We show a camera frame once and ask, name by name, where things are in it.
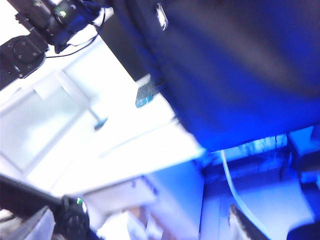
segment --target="dark blue cloth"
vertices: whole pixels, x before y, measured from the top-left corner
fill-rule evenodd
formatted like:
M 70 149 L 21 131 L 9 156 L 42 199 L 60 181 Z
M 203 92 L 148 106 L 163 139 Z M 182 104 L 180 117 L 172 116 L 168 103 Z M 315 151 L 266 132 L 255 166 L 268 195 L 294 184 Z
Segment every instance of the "dark blue cloth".
M 286 236 L 286 240 L 319 240 L 320 222 L 302 225 L 292 229 Z
M 209 151 L 320 123 L 320 1 L 111 5 L 180 122 Z

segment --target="black cable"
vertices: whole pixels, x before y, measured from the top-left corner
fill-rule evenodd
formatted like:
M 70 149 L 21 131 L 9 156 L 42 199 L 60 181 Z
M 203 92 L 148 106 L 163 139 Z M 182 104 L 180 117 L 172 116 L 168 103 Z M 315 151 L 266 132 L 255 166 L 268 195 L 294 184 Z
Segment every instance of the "black cable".
M 100 26 L 96 25 L 94 22 L 91 22 L 90 25 L 95 26 L 96 29 L 100 28 Z M 78 46 L 80 46 L 80 45 L 87 44 L 87 43 L 90 42 L 94 37 L 95 37 L 95 36 L 91 37 L 91 38 L 90 38 L 89 40 L 87 40 L 87 41 L 84 41 L 84 42 L 78 43 L 78 44 L 68 43 L 68 44 L 67 44 L 67 47 L 68 47 L 68 46 L 78 47 Z
M 74 51 L 74 52 L 71 52 L 71 53 L 68 53 L 68 54 L 65 54 L 65 55 L 57 55 L 57 56 L 47 56 L 46 59 L 53 59 L 53 58 L 61 58 L 61 57 L 67 57 L 67 56 L 70 56 L 70 55 L 73 55 L 73 54 L 76 54 L 78 53 L 79 51 L 85 49 L 86 47 L 88 47 L 89 45 L 91 45 L 95 40 L 96 38 L 98 37 L 98 35 L 100 34 L 103 26 L 104 26 L 104 23 L 105 23 L 105 19 L 106 19 L 106 9 L 104 8 L 103 9 L 103 18 L 102 18 L 102 23 L 101 25 L 99 26 L 98 30 L 97 30 L 97 34 L 95 36 L 93 36 L 92 38 L 90 38 L 87 42 L 89 42 L 87 45 L 81 47 L 80 49 Z M 87 42 L 83 42 L 83 43 L 80 43 L 78 45 L 75 45 L 75 47 L 79 46 L 79 45 L 82 45 L 82 44 L 85 44 Z

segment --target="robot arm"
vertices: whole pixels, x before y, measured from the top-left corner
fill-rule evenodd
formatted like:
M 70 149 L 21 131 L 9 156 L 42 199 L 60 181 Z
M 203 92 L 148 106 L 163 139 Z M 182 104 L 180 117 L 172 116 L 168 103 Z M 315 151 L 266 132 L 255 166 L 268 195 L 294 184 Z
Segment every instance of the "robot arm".
M 15 216 L 28 219 L 47 206 L 54 216 L 54 233 L 63 235 L 67 240 L 99 240 L 89 228 L 87 206 L 82 198 L 66 195 L 61 199 L 55 198 L 3 174 L 0 176 L 0 189 L 5 193 L 0 197 L 0 207 Z
M 14 80 L 26 78 L 45 61 L 48 45 L 61 53 L 67 42 L 99 16 L 100 4 L 84 0 L 8 0 L 18 11 L 15 16 L 29 32 L 17 36 L 0 47 L 0 90 Z

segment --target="white cable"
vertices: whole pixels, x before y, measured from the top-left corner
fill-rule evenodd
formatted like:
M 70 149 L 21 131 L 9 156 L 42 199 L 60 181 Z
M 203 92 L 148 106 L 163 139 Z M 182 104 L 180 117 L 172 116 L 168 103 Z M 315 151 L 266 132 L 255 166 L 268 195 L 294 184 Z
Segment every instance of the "white cable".
M 240 198 L 237 190 L 235 189 L 234 183 L 232 181 L 231 175 L 230 175 L 230 171 L 228 168 L 228 164 L 227 164 L 227 158 L 226 158 L 226 153 L 224 150 L 221 150 L 221 158 L 222 158 L 222 164 L 223 164 L 223 169 L 224 169 L 224 173 L 225 173 L 225 177 L 226 180 L 228 182 L 229 188 L 231 190 L 231 193 L 235 199 L 235 201 L 238 203 L 239 207 L 241 208 L 242 212 L 244 213 L 244 215 L 246 215 L 246 217 L 267 237 L 268 237 L 268 233 L 267 230 L 265 228 L 265 226 L 262 224 L 262 222 L 259 221 L 259 219 L 256 218 L 256 216 L 250 211 L 250 209 L 247 207 L 247 205 L 242 201 L 242 199 Z

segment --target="white wall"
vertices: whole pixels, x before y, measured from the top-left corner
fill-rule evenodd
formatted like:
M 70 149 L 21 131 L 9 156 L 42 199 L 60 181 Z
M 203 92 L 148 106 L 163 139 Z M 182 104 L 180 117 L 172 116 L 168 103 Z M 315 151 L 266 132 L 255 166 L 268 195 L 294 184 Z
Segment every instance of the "white wall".
M 248 208 L 264 224 L 271 240 L 285 240 L 291 228 L 313 221 L 294 175 L 280 180 L 279 172 L 257 174 L 236 180 L 235 187 Z M 235 200 L 225 182 L 206 187 L 201 240 L 231 240 L 228 216 L 232 203 L 235 204 Z
M 178 240 L 198 240 L 204 179 L 192 161 L 146 175 L 157 190 L 152 214 Z

